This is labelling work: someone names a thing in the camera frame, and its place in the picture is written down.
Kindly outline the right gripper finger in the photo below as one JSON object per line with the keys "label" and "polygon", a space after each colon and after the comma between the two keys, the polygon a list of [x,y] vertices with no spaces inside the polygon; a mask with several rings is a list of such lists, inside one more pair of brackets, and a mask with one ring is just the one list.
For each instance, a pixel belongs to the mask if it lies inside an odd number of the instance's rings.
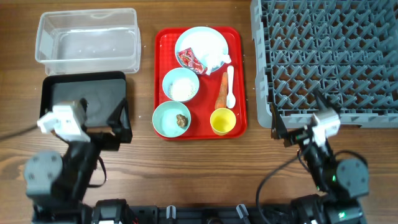
{"label": "right gripper finger", "polygon": [[326,111],[328,109],[334,110],[340,114],[341,108],[333,104],[327,97],[325,97],[319,90],[314,90],[313,95],[318,106],[319,111]]}
{"label": "right gripper finger", "polygon": [[273,139],[284,139],[287,137],[287,128],[281,118],[275,103],[271,104],[272,124],[271,137]]}

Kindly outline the green bowl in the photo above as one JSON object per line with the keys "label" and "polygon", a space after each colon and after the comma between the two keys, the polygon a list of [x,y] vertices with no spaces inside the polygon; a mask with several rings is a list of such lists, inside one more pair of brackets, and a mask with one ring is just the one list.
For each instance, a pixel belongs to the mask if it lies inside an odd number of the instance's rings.
{"label": "green bowl", "polygon": [[[184,127],[177,124],[178,115],[187,118]],[[152,116],[154,129],[166,138],[176,138],[184,134],[190,127],[191,120],[190,110],[178,101],[166,101],[160,104],[156,107]]]}

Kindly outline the yellow cup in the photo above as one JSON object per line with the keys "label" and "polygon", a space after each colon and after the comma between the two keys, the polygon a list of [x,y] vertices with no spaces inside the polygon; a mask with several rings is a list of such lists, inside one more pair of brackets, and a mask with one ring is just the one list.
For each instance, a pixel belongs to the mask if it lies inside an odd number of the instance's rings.
{"label": "yellow cup", "polygon": [[213,132],[219,136],[228,134],[236,125],[236,115],[228,108],[218,108],[210,116]]}

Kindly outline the brown food lump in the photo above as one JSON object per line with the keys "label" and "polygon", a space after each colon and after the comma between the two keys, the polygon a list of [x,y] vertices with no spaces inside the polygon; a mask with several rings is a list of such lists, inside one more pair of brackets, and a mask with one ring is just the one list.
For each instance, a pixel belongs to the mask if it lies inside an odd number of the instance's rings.
{"label": "brown food lump", "polygon": [[180,128],[184,128],[188,125],[188,118],[182,114],[176,115],[177,125]]}

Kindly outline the orange carrot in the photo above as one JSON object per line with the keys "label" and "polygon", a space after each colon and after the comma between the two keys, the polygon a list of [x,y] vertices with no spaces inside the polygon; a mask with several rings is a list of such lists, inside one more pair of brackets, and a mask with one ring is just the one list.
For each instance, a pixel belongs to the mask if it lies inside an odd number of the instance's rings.
{"label": "orange carrot", "polygon": [[228,74],[224,72],[221,78],[220,90],[215,102],[215,109],[226,107],[226,97],[228,91]]}

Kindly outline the white rice pile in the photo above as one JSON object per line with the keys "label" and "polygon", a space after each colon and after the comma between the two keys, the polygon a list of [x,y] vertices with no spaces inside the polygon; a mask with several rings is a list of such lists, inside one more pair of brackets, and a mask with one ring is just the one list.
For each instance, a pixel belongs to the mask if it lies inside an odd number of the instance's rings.
{"label": "white rice pile", "polygon": [[196,91],[197,88],[192,80],[189,78],[181,78],[175,80],[169,86],[169,97],[175,101],[188,101],[194,97]]}

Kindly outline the light blue bowl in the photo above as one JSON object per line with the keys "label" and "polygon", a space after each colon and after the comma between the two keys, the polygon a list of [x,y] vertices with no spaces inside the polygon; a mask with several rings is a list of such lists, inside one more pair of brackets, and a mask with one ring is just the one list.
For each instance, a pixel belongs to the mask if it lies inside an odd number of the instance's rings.
{"label": "light blue bowl", "polygon": [[198,93],[199,87],[200,87],[200,82],[199,82],[198,76],[193,71],[191,71],[191,70],[189,70],[187,68],[180,67],[180,68],[175,68],[175,69],[172,69],[171,71],[169,71],[165,75],[165,77],[164,77],[164,79],[162,81],[162,89],[163,89],[165,95],[168,98],[171,99],[171,97],[169,97],[169,86],[175,80],[178,80],[178,79],[181,79],[181,78],[189,78],[190,80],[192,80],[195,83],[195,86],[197,88],[197,91],[196,91],[195,95]]}

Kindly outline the red snack wrapper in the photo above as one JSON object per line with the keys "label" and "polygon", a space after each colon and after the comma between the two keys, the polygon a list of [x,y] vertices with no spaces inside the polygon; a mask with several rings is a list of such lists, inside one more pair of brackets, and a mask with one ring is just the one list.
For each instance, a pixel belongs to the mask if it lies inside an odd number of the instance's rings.
{"label": "red snack wrapper", "polygon": [[203,75],[207,72],[207,67],[196,58],[192,48],[179,51],[177,53],[178,61],[183,67],[190,69],[197,75]]}

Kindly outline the white napkin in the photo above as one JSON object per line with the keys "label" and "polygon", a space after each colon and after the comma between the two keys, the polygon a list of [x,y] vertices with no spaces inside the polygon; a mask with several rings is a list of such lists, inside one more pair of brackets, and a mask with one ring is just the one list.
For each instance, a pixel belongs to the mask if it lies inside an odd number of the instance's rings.
{"label": "white napkin", "polygon": [[206,75],[211,75],[212,72],[221,68],[224,63],[230,64],[231,57],[228,54],[211,54],[205,57]]}

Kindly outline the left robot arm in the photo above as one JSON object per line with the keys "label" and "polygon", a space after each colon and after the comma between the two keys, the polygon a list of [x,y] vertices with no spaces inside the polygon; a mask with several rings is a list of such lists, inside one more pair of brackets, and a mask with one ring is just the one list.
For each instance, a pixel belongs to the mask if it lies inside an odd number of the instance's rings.
{"label": "left robot arm", "polygon": [[125,199],[100,200],[94,207],[83,203],[86,190],[94,186],[90,182],[93,171],[104,166],[101,151],[117,151],[132,140],[125,99],[106,121],[109,133],[87,131],[87,106],[84,98],[62,102],[37,122],[43,133],[55,133],[68,149],[64,155],[41,151],[25,164],[26,195],[34,209],[32,223],[139,223]]}

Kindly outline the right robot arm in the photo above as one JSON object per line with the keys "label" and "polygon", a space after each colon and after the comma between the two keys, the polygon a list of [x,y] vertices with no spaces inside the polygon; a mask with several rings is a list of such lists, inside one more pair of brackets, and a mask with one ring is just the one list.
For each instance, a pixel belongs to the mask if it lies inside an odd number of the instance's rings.
{"label": "right robot arm", "polygon": [[359,198],[369,193],[368,162],[360,154],[346,151],[349,159],[338,159],[328,138],[338,134],[340,109],[314,91],[318,111],[304,127],[289,131],[271,105],[272,138],[283,139],[285,147],[299,146],[296,159],[307,168],[323,195],[296,198],[289,206],[290,223],[366,223]]}

